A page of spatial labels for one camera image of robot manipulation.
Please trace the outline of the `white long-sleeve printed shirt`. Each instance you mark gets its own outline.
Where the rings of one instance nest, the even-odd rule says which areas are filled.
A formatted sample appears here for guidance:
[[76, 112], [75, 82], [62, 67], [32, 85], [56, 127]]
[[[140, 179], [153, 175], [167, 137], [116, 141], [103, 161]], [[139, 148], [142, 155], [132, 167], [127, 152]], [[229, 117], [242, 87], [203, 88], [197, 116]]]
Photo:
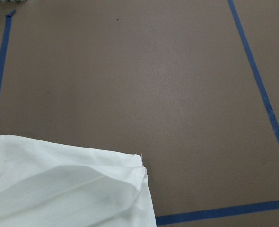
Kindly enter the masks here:
[[0, 135], [0, 227], [154, 227], [141, 156]]

